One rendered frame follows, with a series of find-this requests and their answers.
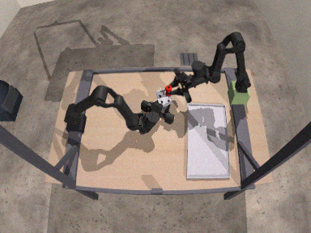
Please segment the white shallow rectangular tray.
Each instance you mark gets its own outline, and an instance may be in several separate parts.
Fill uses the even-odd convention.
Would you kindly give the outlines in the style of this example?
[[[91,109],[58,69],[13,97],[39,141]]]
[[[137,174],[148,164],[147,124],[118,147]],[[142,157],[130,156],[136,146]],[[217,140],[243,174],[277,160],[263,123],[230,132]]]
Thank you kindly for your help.
[[[217,178],[219,176],[224,178]],[[186,179],[229,177],[230,153],[226,105],[188,103]]]

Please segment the grey rectangular table frame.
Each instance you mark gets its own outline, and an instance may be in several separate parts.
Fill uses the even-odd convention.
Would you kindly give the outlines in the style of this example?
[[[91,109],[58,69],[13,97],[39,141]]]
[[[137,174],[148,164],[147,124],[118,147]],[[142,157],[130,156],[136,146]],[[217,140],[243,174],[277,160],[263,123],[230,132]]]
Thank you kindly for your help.
[[[138,68],[119,68],[119,69],[106,69],[106,70],[83,70],[83,74],[80,80],[78,93],[76,96],[75,104],[84,100],[89,96],[92,79],[94,74],[111,74],[111,73],[127,73],[127,72],[153,72],[153,71],[173,71],[178,68],[179,71],[191,71],[192,67],[138,67]],[[235,68],[224,67],[221,68],[220,73],[225,73],[228,88],[231,81],[237,81],[235,75]],[[233,104],[232,114],[236,130],[236,142],[238,149],[239,165],[241,181],[247,178],[254,172],[253,167],[249,163],[249,160],[244,156],[243,152],[239,148],[238,142],[242,142],[250,154],[252,154],[251,142],[249,137],[249,127],[245,114],[245,106],[243,104]],[[63,173],[76,181],[77,169],[79,162],[79,150],[81,143],[82,133],[69,131],[66,153],[76,143],[79,142],[79,148],[76,152],[67,160],[63,168]],[[192,190],[163,190],[163,193],[151,193],[151,190],[128,190],[128,189],[103,189],[77,186],[75,190],[98,192],[98,193],[120,193],[120,194],[137,194],[137,195],[185,195],[185,194],[202,194],[202,193],[224,193],[232,191],[241,191],[241,187],[228,187],[218,189],[192,189]]]

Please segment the red screwdriver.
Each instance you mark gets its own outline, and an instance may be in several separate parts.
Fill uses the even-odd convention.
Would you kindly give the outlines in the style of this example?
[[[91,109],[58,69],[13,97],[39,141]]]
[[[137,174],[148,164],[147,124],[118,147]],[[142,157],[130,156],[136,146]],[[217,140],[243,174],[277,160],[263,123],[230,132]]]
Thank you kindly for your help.
[[[168,96],[168,98],[171,96],[171,95],[167,95],[167,93],[170,92],[170,91],[172,91],[172,87],[170,85],[167,85],[165,94],[166,94],[166,96]]]

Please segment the grey metal bracket with holes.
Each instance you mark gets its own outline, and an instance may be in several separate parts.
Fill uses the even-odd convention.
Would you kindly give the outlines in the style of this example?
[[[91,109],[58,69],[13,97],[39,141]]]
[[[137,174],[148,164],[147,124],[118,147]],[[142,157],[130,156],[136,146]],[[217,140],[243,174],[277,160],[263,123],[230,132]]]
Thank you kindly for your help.
[[[156,97],[158,99],[158,102],[160,104],[163,104],[163,106],[173,103],[171,96],[168,98],[168,96],[166,96],[165,92],[166,92],[165,89],[161,89],[161,90],[156,91]],[[161,95],[161,98],[160,98],[160,95]],[[163,103],[161,103],[162,100],[163,100]],[[168,102],[168,100],[170,100],[170,101]]]

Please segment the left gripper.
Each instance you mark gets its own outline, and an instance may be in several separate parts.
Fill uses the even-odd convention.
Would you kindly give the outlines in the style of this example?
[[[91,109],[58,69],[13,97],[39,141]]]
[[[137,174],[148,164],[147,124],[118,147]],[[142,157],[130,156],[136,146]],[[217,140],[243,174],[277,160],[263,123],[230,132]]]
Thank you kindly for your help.
[[[141,103],[141,110],[143,110],[144,112],[150,112],[149,108],[147,108],[148,103],[149,102],[147,102],[146,100],[143,100],[143,102]],[[164,122],[171,125],[174,121],[174,115],[169,112],[169,108],[170,105],[165,109],[164,113],[162,113],[160,117],[163,117]]]

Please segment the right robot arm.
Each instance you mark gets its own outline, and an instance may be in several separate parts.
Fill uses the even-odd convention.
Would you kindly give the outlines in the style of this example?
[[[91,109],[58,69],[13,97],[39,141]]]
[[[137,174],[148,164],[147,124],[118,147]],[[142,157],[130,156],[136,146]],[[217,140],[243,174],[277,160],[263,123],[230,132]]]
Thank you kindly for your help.
[[[232,48],[226,49],[226,46],[229,42],[232,42]],[[236,92],[237,93],[247,93],[247,88],[251,87],[251,83],[249,81],[249,76],[245,70],[245,58],[244,58],[244,51],[245,51],[245,42],[242,35],[239,32],[233,32],[226,36],[222,42],[217,44],[217,49],[215,52],[214,61],[212,66],[206,66],[205,62],[201,61],[194,61],[192,63],[192,70],[194,72],[194,77],[196,78],[197,84],[200,85],[202,83],[208,84],[210,81],[211,83],[218,83],[221,78],[221,67],[224,62],[225,55],[228,53],[236,53],[236,60],[237,68],[235,70],[236,75]],[[240,72],[239,72],[240,70]],[[178,75],[181,83],[184,83],[186,86],[189,87],[191,84],[189,79],[191,75],[187,75],[186,73],[182,72]],[[250,84],[249,84],[250,83]]]

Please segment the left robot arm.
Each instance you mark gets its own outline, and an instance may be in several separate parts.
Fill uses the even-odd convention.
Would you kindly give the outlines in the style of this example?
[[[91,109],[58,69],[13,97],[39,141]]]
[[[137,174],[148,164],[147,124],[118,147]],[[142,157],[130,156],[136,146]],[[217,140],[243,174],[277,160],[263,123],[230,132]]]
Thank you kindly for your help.
[[[108,93],[114,98],[115,103],[105,103]],[[91,101],[91,103],[89,101]],[[66,111],[66,120],[64,119],[64,121],[66,123],[70,123],[70,127],[79,127],[81,121],[81,112],[94,106],[92,103],[95,106],[97,105],[97,107],[116,108],[126,120],[127,128],[132,131],[138,130],[141,134],[150,132],[152,127],[159,121],[160,115],[162,114],[161,110],[163,107],[163,104],[160,104],[157,101],[151,101],[147,105],[147,108],[149,108],[150,110],[148,114],[133,113],[130,107],[124,101],[122,95],[117,94],[110,87],[99,85],[93,90],[91,95],[84,100],[80,101],[77,104],[69,104]]]

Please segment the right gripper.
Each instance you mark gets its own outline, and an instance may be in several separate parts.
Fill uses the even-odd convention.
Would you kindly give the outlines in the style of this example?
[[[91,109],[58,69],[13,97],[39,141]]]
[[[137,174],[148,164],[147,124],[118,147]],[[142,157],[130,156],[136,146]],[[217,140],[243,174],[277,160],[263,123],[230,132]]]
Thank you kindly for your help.
[[[173,70],[174,70],[174,73],[175,73],[176,76],[174,76],[174,77],[175,77],[174,80],[173,80],[169,85],[170,85],[172,88],[174,88],[174,87],[178,87],[178,88],[177,88],[176,90],[173,90],[173,91],[168,92],[167,95],[182,95],[182,97],[185,96],[186,102],[187,102],[187,104],[188,104],[188,103],[190,103],[190,102],[192,101],[191,96],[190,96],[190,93],[189,93],[189,89],[190,89],[191,87],[194,87],[194,88],[195,88],[195,87],[198,85],[198,84],[197,84],[197,81],[196,81],[194,75],[191,75],[191,74],[190,74],[190,75],[191,75],[190,80],[193,82],[193,84],[191,84],[189,87],[185,88],[185,87],[183,87],[184,84],[180,82],[180,79],[179,79],[179,77],[177,76],[177,75],[180,74],[181,72],[179,71],[178,68],[173,69]],[[181,87],[182,87],[182,88],[179,87],[179,83],[181,84]],[[184,88],[184,89],[183,89],[183,88]],[[183,95],[183,94],[184,94],[184,95]]]

